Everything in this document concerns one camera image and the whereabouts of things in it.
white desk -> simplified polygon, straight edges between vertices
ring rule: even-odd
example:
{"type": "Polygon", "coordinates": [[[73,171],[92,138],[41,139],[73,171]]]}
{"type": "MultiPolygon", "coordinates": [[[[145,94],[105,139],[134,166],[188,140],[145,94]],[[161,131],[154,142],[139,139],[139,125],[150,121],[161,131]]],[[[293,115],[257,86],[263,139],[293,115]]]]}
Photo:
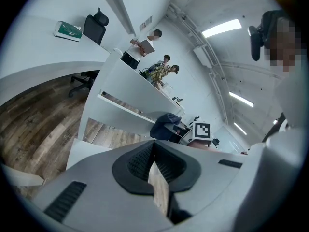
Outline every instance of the white desk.
{"type": "Polygon", "coordinates": [[[82,36],[79,42],[55,37],[56,21],[20,15],[0,51],[0,105],[40,83],[99,70],[109,52],[82,36]]]}

fluorescent light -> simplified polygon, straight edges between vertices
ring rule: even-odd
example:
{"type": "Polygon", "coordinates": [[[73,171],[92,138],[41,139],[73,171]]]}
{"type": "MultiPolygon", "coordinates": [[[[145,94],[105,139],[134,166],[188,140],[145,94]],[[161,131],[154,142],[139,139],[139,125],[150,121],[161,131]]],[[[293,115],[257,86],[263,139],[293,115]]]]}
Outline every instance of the fluorescent light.
{"type": "Polygon", "coordinates": [[[208,29],[203,32],[203,35],[205,38],[208,38],[218,33],[223,33],[223,32],[227,32],[227,31],[234,30],[234,29],[240,29],[240,28],[241,28],[240,22],[238,21],[238,19],[235,19],[232,21],[224,22],[211,29],[208,29]]]}
{"type": "Polygon", "coordinates": [[[246,103],[246,104],[249,105],[250,107],[253,107],[253,105],[254,105],[251,101],[248,101],[248,100],[246,100],[245,98],[242,98],[242,97],[240,97],[239,95],[236,95],[236,94],[234,94],[234,93],[232,93],[232,92],[230,92],[230,96],[233,96],[233,97],[235,97],[236,99],[238,99],[238,100],[240,100],[240,101],[246,103]]]}
{"type": "Polygon", "coordinates": [[[238,124],[236,124],[236,123],[234,122],[234,125],[236,125],[236,126],[238,127],[238,129],[240,129],[240,130],[243,132],[243,134],[247,135],[247,133],[246,133],[242,128],[240,128],[240,126],[239,126],[238,124]]]}

office chair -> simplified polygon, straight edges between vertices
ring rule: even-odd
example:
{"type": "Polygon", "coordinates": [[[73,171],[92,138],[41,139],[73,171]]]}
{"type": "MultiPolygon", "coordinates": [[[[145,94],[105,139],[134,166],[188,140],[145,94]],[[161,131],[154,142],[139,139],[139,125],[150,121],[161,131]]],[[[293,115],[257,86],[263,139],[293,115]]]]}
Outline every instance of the office chair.
{"type": "MultiPolygon", "coordinates": [[[[109,23],[108,17],[101,12],[100,8],[98,8],[98,12],[94,16],[92,15],[87,16],[84,25],[84,35],[86,35],[88,38],[93,40],[98,45],[101,45],[102,38],[106,31],[105,26],[107,26],[108,23],[109,23]]],[[[71,82],[77,80],[81,82],[82,85],[70,90],[69,97],[72,97],[74,92],[82,88],[86,87],[90,90],[98,73],[99,71],[82,72],[82,76],[86,76],[85,79],[72,76],[71,82]]]]}

